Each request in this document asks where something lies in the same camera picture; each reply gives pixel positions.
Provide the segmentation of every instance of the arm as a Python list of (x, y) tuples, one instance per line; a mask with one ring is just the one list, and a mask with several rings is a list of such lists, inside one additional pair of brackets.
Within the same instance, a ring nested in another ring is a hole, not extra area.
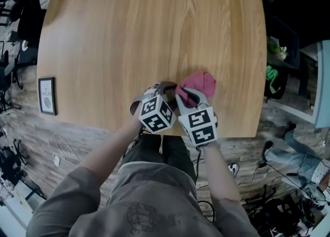
[(212, 202), (222, 199), (240, 201), (236, 182), (216, 142), (204, 147), (204, 159)]
[(97, 211), (100, 186), (109, 177), (129, 143), (139, 133), (140, 109), (99, 148), (90, 152), (35, 211), (27, 237), (68, 236), (81, 215)]
[(259, 236), (240, 204), (240, 194), (216, 142), (204, 148), (206, 174), (216, 211), (214, 225), (224, 236)]
[(95, 174), (99, 186), (109, 177), (128, 145), (138, 135), (141, 128), (139, 121), (140, 110), (141, 104), (138, 106), (131, 121), (106, 139), (98, 149), (90, 152), (81, 162), (80, 166)]
[(330, 172), (328, 172), (320, 182), (320, 189), (322, 190), (322, 192), (325, 191), (325, 189), (328, 187), (329, 179), (330, 179)]

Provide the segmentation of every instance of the shoe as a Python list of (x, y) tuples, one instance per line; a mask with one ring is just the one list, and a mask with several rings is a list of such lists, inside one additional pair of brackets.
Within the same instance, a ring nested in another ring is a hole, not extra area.
[(285, 132), (284, 132), (284, 134), (283, 134), (283, 138), (282, 138), (282, 139), (284, 139), (285, 134), (286, 134), (287, 132), (289, 132), (289, 131), (294, 131), (295, 128), (297, 128), (297, 125), (296, 125), (295, 123), (289, 122), (289, 125), (288, 125), (288, 127), (285, 129)]
[(274, 147), (274, 143), (271, 140), (267, 141), (265, 143), (265, 146), (263, 147), (263, 150), (262, 150), (262, 159), (265, 161), (265, 163), (268, 162), (267, 159), (266, 159), (266, 157), (265, 157), (265, 152), (266, 152), (266, 150), (268, 150), (268, 149), (270, 149), (272, 147)]

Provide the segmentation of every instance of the pink cloth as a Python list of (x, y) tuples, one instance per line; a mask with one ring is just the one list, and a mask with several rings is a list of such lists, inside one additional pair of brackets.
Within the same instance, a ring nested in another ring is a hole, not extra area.
[(176, 87), (175, 92), (179, 94), (190, 107), (194, 107), (197, 104), (188, 98), (188, 94), (183, 92), (181, 87), (188, 87), (202, 92), (207, 98), (212, 97), (217, 88), (217, 81), (210, 73), (204, 73), (199, 71), (184, 79), (180, 85)]

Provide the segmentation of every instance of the framed picture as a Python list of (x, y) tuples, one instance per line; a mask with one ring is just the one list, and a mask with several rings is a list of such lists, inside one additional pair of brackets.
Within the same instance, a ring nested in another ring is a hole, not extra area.
[(55, 77), (39, 78), (38, 85), (40, 112), (55, 116)]

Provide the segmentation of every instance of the wrist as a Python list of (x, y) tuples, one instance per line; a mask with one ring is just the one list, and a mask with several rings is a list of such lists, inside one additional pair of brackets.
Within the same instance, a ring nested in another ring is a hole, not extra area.
[(141, 121), (139, 120), (139, 118), (136, 117), (130, 118), (126, 125), (128, 125), (132, 130), (135, 130), (137, 132), (139, 132), (142, 127)]

